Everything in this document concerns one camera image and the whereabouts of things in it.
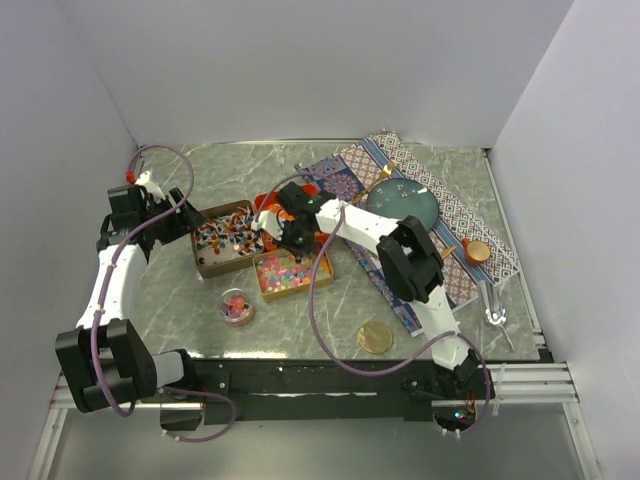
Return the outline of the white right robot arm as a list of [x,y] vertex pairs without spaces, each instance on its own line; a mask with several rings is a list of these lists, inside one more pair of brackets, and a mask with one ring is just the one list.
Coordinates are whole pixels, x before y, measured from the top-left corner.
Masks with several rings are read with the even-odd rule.
[[391,293],[411,306],[425,328],[427,343],[406,360],[378,371],[357,369],[337,358],[324,343],[314,316],[314,292],[310,291],[312,330],[334,364],[355,375],[381,377],[404,369],[429,350],[432,361],[442,369],[437,382],[445,396],[462,397],[476,377],[484,384],[490,382],[484,359],[459,330],[444,288],[443,259],[418,218],[382,217],[324,190],[310,196],[294,182],[279,189],[276,201],[293,216],[272,234],[282,248],[294,254],[309,253],[315,234],[321,232],[329,235],[325,246],[340,237],[374,251]]

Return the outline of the gold round jar lid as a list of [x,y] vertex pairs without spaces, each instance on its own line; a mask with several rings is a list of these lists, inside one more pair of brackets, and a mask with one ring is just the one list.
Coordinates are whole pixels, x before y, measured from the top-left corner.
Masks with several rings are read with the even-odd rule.
[[357,332],[359,346],[370,354],[383,354],[393,345],[393,333],[384,323],[368,321]]

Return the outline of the orange tin lollipop candies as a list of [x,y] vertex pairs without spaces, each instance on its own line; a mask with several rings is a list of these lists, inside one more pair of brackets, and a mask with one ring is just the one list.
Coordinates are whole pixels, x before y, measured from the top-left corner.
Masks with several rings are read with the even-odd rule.
[[[315,216],[324,203],[335,198],[334,194],[320,190],[311,184],[298,185],[295,182],[289,182],[280,190],[256,197],[255,206],[257,207],[257,214],[263,210],[271,210],[277,213],[282,225],[285,220],[293,220],[295,216],[301,214]],[[284,249],[279,246],[279,240],[273,239],[264,232],[259,234],[267,251]],[[317,251],[319,246],[325,243],[328,238],[329,234],[322,231],[318,226],[313,250]]]

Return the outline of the gold tin colourful jelly candies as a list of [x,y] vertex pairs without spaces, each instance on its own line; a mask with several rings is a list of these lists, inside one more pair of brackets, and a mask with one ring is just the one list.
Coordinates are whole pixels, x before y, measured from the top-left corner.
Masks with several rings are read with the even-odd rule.
[[253,267],[262,298],[271,303],[298,293],[311,286],[315,255],[303,256],[299,262],[287,250],[277,249],[253,259]]

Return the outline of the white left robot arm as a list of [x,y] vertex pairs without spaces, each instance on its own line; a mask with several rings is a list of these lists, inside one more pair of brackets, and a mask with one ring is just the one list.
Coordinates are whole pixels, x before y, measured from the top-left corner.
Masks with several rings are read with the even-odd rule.
[[108,192],[111,211],[100,226],[99,270],[74,329],[57,335],[55,352],[76,408],[89,413],[150,398],[163,388],[174,400],[198,392],[185,349],[151,354],[130,319],[155,244],[166,245],[204,223],[178,188],[162,199],[128,184]]

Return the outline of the clear plastic jar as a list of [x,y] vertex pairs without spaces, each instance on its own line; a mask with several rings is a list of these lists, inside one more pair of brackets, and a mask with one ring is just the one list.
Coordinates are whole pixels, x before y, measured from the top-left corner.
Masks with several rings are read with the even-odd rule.
[[229,326],[244,326],[255,315],[255,307],[240,288],[231,288],[220,296],[220,314]]

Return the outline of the silver metal scoop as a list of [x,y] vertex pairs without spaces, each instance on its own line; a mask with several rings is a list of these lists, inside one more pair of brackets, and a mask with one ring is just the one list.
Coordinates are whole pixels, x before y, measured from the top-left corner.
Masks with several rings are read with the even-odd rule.
[[477,283],[477,292],[486,322],[489,325],[498,327],[502,331],[510,349],[515,351],[515,345],[506,329],[507,310],[499,289],[490,281],[483,280]]

